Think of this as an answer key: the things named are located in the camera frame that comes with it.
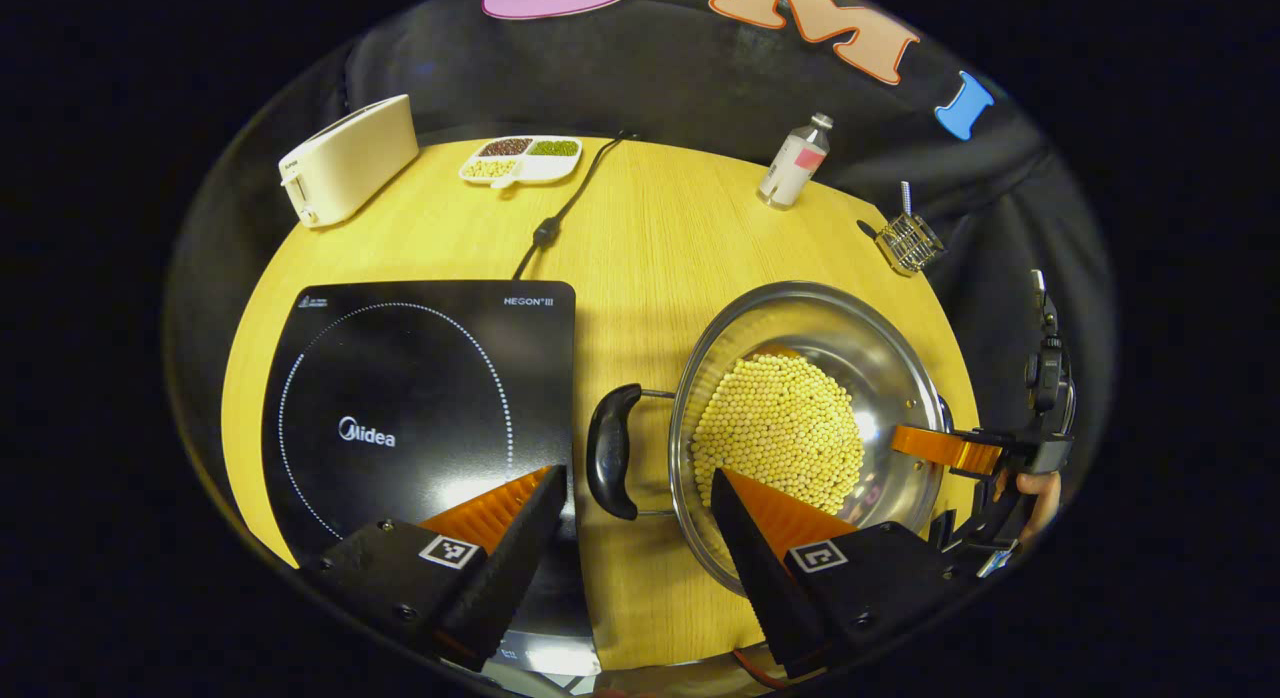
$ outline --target induction cooktop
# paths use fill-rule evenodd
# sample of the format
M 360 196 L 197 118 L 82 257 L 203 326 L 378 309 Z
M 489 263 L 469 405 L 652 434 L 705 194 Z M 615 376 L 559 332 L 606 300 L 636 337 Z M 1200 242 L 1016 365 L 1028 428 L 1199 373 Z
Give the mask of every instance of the induction cooktop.
M 262 414 L 268 496 L 294 557 L 314 560 L 371 521 L 421 521 L 540 466 L 571 466 L 573 304 L 567 283 L 539 280 L 300 292 Z M 494 661 L 599 670 L 572 496 L 571 484 Z M 556 639 L 541 653 L 572 666 L 540 665 L 540 637 Z

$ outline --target pink label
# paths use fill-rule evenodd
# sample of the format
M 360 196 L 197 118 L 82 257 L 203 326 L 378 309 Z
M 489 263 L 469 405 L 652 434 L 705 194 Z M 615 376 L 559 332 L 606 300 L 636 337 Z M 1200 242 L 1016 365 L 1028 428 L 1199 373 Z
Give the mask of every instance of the pink label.
M 818 166 L 822 165 L 822 159 L 824 158 L 826 156 L 818 151 L 804 149 L 800 151 L 800 155 L 796 156 L 796 165 L 800 165 L 800 168 L 805 170 L 817 170 Z

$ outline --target dotted circle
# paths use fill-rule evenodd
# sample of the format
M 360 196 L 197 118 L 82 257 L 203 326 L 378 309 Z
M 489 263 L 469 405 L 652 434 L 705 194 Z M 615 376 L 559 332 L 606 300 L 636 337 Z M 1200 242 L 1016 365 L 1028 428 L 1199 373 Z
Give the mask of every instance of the dotted circle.
M 323 338 L 325 333 L 333 330 L 334 327 L 337 327 L 339 323 L 347 320 L 353 315 L 360 315 L 365 311 L 371 311 L 374 309 L 387 309 L 387 307 L 417 309 L 420 311 L 426 311 L 431 315 L 443 318 L 444 320 L 448 320 L 449 325 L 457 328 L 463 336 L 466 336 L 467 341 L 470 341 L 471 345 L 475 346 L 475 350 L 480 352 L 480 357 L 484 359 L 484 365 L 489 366 L 489 375 L 493 375 L 494 386 L 498 387 L 498 398 L 502 400 L 502 415 L 507 424 L 507 479 L 509 480 L 512 478 L 511 471 L 512 471 L 512 461 L 515 460 L 516 456 L 516 439 L 515 439 L 515 433 L 511 429 L 511 410 L 509 406 L 507 405 L 507 392 L 502 388 L 502 379 L 498 378 L 498 370 L 493 366 L 493 361 L 489 360 L 489 353 L 484 352 L 484 348 L 480 347 L 480 343 L 477 343 L 476 339 L 470 333 L 467 333 L 466 328 L 458 325 L 457 320 L 453 320 L 452 318 L 444 315 L 438 310 L 429 309 L 426 306 L 420 306 L 417 304 L 399 304 L 399 302 L 374 304 L 371 306 L 365 306 L 357 311 L 351 311 L 349 314 L 330 323 L 324 330 L 317 333 L 316 337 L 312 338 L 310 343 L 307 343 L 307 347 L 303 348 L 301 353 L 298 353 L 298 359 L 293 361 L 293 368 L 289 369 L 288 378 L 284 379 L 284 391 L 280 393 L 280 410 L 276 412 L 276 420 L 275 420 L 276 439 L 279 439 L 280 444 L 280 460 L 284 462 L 284 474 L 288 474 L 289 484 L 293 485 L 293 492 L 298 494 L 298 498 L 301 498 L 302 501 L 302 506 L 306 506 L 307 512 L 311 514 L 311 517 L 316 519 L 316 521 L 320 521 L 320 525 L 324 525 L 325 530 L 329 530 L 329 533 L 334 534 L 338 539 L 342 539 L 342 535 L 339 535 L 338 530 L 334 530 L 328 523 L 324 521 L 324 519 L 320 517 L 319 514 L 316 514 L 315 508 L 311 507 L 311 503 L 307 502 L 306 496 L 303 496 L 302 491 L 298 488 L 297 480 L 293 479 L 293 469 L 289 467 L 289 456 L 288 453 L 284 452 L 284 401 L 289 397 L 289 384 L 293 383 L 293 374 L 297 373 L 298 365 L 302 364 L 302 359 L 307 356 L 307 351 L 311 350 L 311 346 L 315 346 L 316 341 Z

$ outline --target wire basket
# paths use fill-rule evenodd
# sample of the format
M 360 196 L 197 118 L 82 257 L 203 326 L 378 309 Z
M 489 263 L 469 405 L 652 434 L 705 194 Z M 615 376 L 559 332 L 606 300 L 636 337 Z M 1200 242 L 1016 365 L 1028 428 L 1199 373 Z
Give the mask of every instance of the wire basket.
M 902 275 L 919 273 L 938 254 L 946 251 L 937 233 L 924 223 L 923 218 L 911 213 L 904 213 L 890 220 L 876 234 L 876 243 L 884 254 L 884 260 Z

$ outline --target round wooden table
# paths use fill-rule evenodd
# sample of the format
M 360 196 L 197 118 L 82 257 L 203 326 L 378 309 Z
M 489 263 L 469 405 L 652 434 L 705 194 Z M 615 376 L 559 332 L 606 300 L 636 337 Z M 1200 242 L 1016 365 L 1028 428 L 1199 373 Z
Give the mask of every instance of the round wooden table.
M 425 147 L 355 218 L 298 225 L 275 252 L 241 319 L 223 389 L 223 448 L 250 530 L 284 561 L 266 496 L 261 416 L 268 370 L 293 297 L 307 286 L 375 280 L 506 279 L 539 222 L 568 200 L 605 141 L 584 138 L 575 172 L 503 191 L 463 183 L 483 141 Z M 525 279 L 577 292 L 573 470 L 582 572 L 604 670 L 694 661 L 763 640 L 750 603 L 708 575 L 673 516 L 623 521 L 591 499 L 582 474 L 595 402 L 623 383 L 672 389 L 689 351 L 723 306 L 759 284 L 814 280 L 868 302 L 910 342 L 955 425 L 980 425 L 964 359 L 923 275 L 895 274 L 859 231 L 870 205 L 812 183 L 790 211 L 754 192 L 763 168 L 712 154 L 622 142 L 600 161 L 556 245 Z M 641 510 L 671 508 L 668 405 L 632 411 L 627 491 Z M 970 511 L 973 480 L 947 475 L 934 515 Z

